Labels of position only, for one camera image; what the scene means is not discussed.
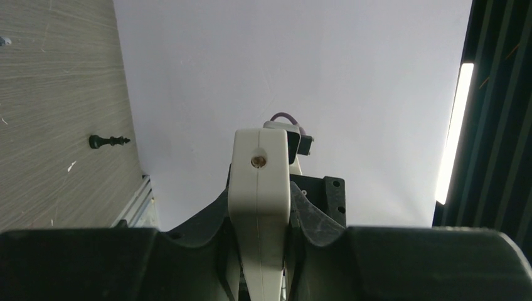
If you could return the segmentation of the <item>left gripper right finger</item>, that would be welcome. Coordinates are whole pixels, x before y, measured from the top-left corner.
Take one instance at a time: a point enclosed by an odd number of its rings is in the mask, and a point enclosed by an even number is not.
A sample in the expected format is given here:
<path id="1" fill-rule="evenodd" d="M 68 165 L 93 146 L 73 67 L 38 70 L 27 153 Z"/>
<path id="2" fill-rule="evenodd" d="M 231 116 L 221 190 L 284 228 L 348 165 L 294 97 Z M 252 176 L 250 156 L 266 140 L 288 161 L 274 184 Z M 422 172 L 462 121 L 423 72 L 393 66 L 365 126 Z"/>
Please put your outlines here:
<path id="1" fill-rule="evenodd" d="M 530 300 L 531 265 L 505 234 L 343 227 L 290 185 L 290 300 Z"/>

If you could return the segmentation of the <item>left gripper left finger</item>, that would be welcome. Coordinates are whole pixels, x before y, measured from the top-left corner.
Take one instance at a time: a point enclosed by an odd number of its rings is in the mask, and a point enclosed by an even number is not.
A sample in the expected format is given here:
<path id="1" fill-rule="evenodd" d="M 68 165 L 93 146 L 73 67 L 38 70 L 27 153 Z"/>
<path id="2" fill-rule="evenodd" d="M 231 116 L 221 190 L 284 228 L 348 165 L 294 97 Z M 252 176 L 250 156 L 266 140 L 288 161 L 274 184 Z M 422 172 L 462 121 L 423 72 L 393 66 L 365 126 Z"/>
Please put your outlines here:
<path id="1" fill-rule="evenodd" d="M 1 235 L 2 300 L 236 300 L 227 193 L 171 231 L 16 230 Z"/>

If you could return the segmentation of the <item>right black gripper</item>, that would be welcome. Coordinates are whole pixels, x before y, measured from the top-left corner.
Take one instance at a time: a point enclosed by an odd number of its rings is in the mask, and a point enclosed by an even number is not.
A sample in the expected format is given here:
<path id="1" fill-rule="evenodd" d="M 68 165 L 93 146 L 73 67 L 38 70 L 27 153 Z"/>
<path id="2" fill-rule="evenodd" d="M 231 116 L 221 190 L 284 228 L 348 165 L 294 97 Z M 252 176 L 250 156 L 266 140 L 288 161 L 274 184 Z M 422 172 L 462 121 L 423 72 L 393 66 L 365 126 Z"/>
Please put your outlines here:
<path id="1" fill-rule="evenodd" d="M 323 213 L 346 227 L 345 181 L 338 177 L 323 178 L 290 175 L 290 180 L 298 186 L 306 198 Z"/>

